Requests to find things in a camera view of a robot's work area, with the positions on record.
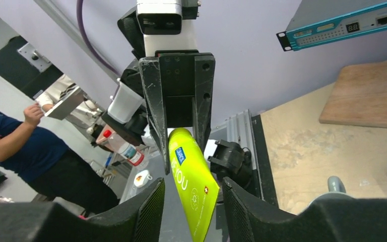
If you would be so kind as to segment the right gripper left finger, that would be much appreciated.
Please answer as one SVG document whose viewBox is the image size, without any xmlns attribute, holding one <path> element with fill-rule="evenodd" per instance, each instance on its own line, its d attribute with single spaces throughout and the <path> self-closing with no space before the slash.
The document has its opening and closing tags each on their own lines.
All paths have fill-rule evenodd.
<svg viewBox="0 0 387 242">
<path fill-rule="evenodd" d="M 82 219 L 53 202 L 0 203 L 0 241 L 158 241 L 165 181 Z"/>
</svg>

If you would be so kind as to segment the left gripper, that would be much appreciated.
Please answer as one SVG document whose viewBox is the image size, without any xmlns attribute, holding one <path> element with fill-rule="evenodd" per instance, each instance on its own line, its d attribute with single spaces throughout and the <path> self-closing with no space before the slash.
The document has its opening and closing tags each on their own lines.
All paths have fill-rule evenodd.
<svg viewBox="0 0 387 242">
<path fill-rule="evenodd" d="M 202 151 L 211 132 L 215 57 L 210 52 L 167 52 L 139 60 L 150 134 L 170 173 L 167 128 L 192 127 Z"/>
</svg>

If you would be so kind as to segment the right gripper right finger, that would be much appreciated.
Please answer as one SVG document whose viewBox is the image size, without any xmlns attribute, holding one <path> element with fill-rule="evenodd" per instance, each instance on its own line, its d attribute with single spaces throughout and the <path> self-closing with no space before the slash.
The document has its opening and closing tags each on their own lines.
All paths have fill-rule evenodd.
<svg viewBox="0 0 387 242">
<path fill-rule="evenodd" d="M 387 241 L 387 199 L 320 199 L 294 215 L 222 181 L 231 241 Z"/>
</svg>

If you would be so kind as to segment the green toothpaste tube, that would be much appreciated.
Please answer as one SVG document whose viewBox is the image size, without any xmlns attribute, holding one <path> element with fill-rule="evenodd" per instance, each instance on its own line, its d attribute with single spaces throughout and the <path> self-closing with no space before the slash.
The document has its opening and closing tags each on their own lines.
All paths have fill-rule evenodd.
<svg viewBox="0 0 387 242">
<path fill-rule="evenodd" d="M 176 128 L 169 135 L 169 159 L 192 241 L 205 241 L 220 187 L 191 132 Z"/>
</svg>

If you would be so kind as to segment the grey mug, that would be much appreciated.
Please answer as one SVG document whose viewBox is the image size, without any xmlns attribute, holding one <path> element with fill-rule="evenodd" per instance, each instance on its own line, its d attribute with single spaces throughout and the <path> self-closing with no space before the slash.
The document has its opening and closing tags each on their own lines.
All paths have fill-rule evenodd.
<svg viewBox="0 0 387 242">
<path fill-rule="evenodd" d="M 328 192 L 319 195 L 312 200 L 309 205 L 314 202 L 321 200 L 332 200 L 332 199 L 350 199 L 351 197 L 346 193 L 345 186 L 341 179 L 337 176 L 330 176 L 327 180 Z"/>
</svg>

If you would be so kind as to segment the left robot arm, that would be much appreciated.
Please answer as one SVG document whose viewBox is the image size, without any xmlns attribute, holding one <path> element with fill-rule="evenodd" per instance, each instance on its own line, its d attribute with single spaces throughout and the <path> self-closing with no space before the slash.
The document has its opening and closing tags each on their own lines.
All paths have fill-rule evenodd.
<svg viewBox="0 0 387 242">
<path fill-rule="evenodd" d="M 142 144 L 149 127 L 166 174 L 169 128 L 191 127 L 201 149 L 211 132 L 215 57 L 197 48 L 199 7 L 199 1 L 138 1 L 117 21 L 135 57 L 120 76 L 121 101 L 113 102 L 127 119 L 109 112 L 104 118 L 133 145 Z"/>
</svg>

